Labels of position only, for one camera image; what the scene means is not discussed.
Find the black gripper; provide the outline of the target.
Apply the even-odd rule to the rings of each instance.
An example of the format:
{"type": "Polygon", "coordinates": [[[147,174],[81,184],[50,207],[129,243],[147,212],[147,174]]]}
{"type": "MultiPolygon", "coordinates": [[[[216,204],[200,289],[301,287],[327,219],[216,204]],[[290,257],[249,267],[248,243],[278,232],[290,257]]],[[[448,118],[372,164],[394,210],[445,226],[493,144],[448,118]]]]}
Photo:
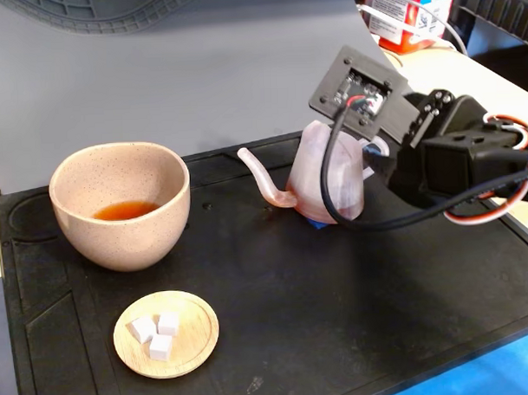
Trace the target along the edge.
{"type": "Polygon", "coordinates": [[[473,97],[434,90],[407,94],[405,99],[418,116],[403,136],[397,157],[371,146],[362,150],[364,165],[398,198],[426,209],[510,172],[488,164],[491,152],[513,148],[512,133],[488,126],[486,110],[473,97]]]}

